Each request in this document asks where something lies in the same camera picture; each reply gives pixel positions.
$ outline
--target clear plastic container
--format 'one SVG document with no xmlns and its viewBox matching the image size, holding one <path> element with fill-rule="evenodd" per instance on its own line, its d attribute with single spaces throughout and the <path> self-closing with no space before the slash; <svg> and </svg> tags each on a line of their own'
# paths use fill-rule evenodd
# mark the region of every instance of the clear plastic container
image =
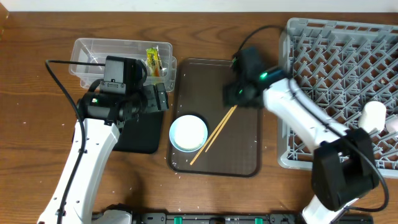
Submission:
<svg viewBox="0 0 398 224">
<path fill-rule="evenodd" d="M 172 45 L 166 42 L 79 38 L 75 41 L 71 61 L 105 63 L 109 55 L 146 61 L 146 49 L 151 47 L 157 47 L 159 50 L 163 74 L 161 77 L 148 76 L 144 85 L 162 82 L 166 91 L 173 91 L 177 60 L 172 56 Z M 104 67 L 99 66 L 70 65 L 69 72 L 81 79 L 80 86 L 83 88 L 88 88 L 93 81 L 104 78 Z"/>
</svg>

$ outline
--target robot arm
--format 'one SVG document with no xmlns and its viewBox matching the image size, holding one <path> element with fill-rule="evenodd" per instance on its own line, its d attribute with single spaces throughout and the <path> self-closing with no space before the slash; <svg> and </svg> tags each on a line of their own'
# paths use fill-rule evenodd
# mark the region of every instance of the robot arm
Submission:
<svg viewBox="0 0 398 224">
<path fill-rule="evenodd" d="M 70 187 L 63 216 L 64 223 L 91 223 L 91 214 L 106 161 L 119 138 L 115 124 L 104 125 L 100 119 L 85 119 L 86 149 Z M 60 181 L 38 223 L 56 223 L 58 207 L 65 191 L 81 143 L 80 125 L 75 125 L 75 136 Z"/>
<path fill-rule="evenodd" d="M 339 137 L 325 129 L 324 125 L 314 119 L 312 115 L 297 103 L 288 88 L 288 82 L 291 82 L 292 88 L 294 92 L 296 92 L 295 97 L 300 98 L 300 100 L 322 120 L 330 122 L 330 126 L 333 126 L 340 134 L 346 134 L 345 131 L 348 128 L 337 123 L 324 113 L 303 91 L 301 91 L 294 80 L 284 78 L 277 81 L 272 84 L 269 89 L 264 90 L 264 106 L 267 110 L 273 112 L 280 119 L 285 121 L 295 133 L 298 134 L 311 153 L 319 148 L 321 142 L 333 142 L 339 139 Z M 357 201 L 357 198 L 353 199 L 347 205 L 351 205 L 355 201 Z M 331 211 L 323 206 L 317 196 L 314 196 L 310 204 L 304 208 L 302 216 L 308 224 L 327 224 L 333 221 L 342 210 L 343 208 L 337 212 Z"/>
<path fill-rule="evenodd" d="M 302 213 L 307 223 L 330 223 L 347 205 L 377 187 L 368 133 L 350 130 L 329 117 L 285 71 L 267 69 L 254 47 L 237 52 L 231 67 L 237 80 L 224 87 L 224 104 L 265 107 L 286 122 L 313 153 L 312 189 L 316 196 Z M 340 161 L 339 156 L 349 159 Z"/>
<path fill-rule="evenodd" d="M 64 223 L 91 223 L 104 167 L 119 136 L 123 135 L 121 130 L 125 121 L 137 119 L 139 114 L 155 113 L 169 108 L 163 83 L 142 85 L 147 73 L 147 68 L 140 60 L 112 56 L 106 58 L 104 79 L 95 81 L 78 101 L 79 117 L 83 120 L 86 134 L 86 146 L 82 149 L 84 153 L 80 149 L 82 135 L 77 122 L 67 163 L 38 224 L 57 223 L 58 214 L 62 214 Z M 73 173 L 78 157 L 81 160 Z M 70 177 L 73 177 L 73 181 L 67 191 L 65 189 Z M 65 192 L 66 202 L 60 213 L 61 199 Z M 118 208 L 108 210 L 94 223 L 104 222 L 130 224 L 131 211 Z"/>
</svg>

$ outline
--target black base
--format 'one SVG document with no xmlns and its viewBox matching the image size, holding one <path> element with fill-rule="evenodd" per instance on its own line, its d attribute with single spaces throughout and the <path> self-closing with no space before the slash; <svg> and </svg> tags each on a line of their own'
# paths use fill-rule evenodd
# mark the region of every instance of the black base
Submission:
<svg viewBox="0 0 398 224">
<path fill-rule="evenodd" d="M 164 112 L 140 114 L 126 121 L 114 151 L 152 154 L 159 147 Z"/>
<path fill-rule="evenodd" d="M 138 219 L 142 224 L 305 224 L 296 214 L 166 215 L 145 213 L 138 216 Z M 373 218 L 367 215 L 345 215 L 335 224 L 373 224 Z"/>
</svg>

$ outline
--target chopstick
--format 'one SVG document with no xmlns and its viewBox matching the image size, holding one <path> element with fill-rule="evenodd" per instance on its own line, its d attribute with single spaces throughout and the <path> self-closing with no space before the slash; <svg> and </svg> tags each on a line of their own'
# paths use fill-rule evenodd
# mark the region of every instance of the chopstick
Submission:
<svg viewBox="0 0 398 224">
<path fill-rule="evenodd" d="M 205 142 L 205 144 L 200 148 L 199 152 L 195 155 L 195 157 L 192 159 L 190 165 L 192 165 L 196 159 L 198 159 L 199 155 L 201 154 L 201 152 L 204 150 L 204 148 L 206 147 L 206 145 L 210 142 L 209 146 L 206 148 L 206 151 L 209 150 L 210 146 L 213 144 L 214 140 L 217 138 L 218 134 L 221 132 L 221 130 L 223 129 L 224 125 L 226 124 L 226 122 L 228 121 L 229 117 L 232 115 L 232 113 L 234 113 L 234 110 L 236 109 L 237 105 L 233 106 L 231 109 L 229 109 L 228 113 L 224 116 L 224 118 L 221 120 L 221 122 L 217 125 L 216 129 L 212 132 L 212 134 L 210 135 L 210 137 L 207 139 L 207 141 Z"/>
</svg>

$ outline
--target snack package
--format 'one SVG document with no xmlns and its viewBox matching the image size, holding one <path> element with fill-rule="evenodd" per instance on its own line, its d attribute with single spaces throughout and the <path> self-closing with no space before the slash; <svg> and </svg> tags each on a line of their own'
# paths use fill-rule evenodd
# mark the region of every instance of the snack package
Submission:
<svg viewBox="0 0 398 224">
<path fill-rule="evenodd" d="M 147 49 L 147 64 L 150 70 L 150 75 L 153 77 L 160 77 L 162 74 L 162 62 L 160 61 L 159 51 L 157 48 Z"/>
</svg>

